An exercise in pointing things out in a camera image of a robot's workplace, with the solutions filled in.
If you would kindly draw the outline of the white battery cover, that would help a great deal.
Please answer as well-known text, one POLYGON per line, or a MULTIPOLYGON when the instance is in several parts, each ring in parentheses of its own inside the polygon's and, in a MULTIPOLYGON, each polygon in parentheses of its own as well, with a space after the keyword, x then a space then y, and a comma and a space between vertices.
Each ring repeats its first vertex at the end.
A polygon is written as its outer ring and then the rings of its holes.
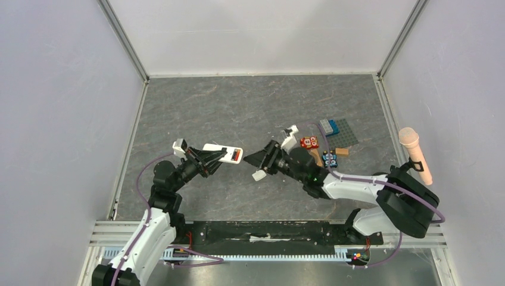
POLYGON ((258 182, 260 180, 262 180, 263 178, 265 178, 267 176, 267 173, 263 170, 256 170, 253 174, 252 174, 252 177, 253 179, 258 182))

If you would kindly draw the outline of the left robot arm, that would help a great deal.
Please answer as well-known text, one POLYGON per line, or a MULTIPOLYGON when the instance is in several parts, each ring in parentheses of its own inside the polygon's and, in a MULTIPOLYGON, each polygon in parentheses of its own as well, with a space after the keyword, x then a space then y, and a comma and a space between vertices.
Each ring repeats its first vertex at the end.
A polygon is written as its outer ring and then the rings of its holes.
POLYGON ((176 142, 172 155, 181 159, 178 166, 165 155, 149 162, 154 166, 149 197, 141 196, 146 210, 128 242, 107 265, 92 272, 92 285, 146 285, 162 253, 181 243, 187 234, 185 217, 179 213, 182 196, 178 194, 194 177, 214 174, 228 154, 228 147, 199 150, 176 142))

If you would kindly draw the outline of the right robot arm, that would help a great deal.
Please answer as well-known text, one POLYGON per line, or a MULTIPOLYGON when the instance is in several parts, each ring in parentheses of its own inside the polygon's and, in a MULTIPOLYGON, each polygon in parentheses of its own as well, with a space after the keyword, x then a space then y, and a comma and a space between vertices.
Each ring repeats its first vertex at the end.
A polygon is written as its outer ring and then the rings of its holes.
POLYGON ((286 152, 276 141, 244 157, 257 168, 255 180, 282 173, 303 186, 313 198, 349 199, 374 204, 371 209, 357 209, 349 215, 344 236, 359 243, 377 232, 397 230, 413 238, 424 238, 435 216, 439 198, 408 173, 409 165, 391 166, 388 173, 372 176, 348 175, 316 163, 303 147, 286 152))

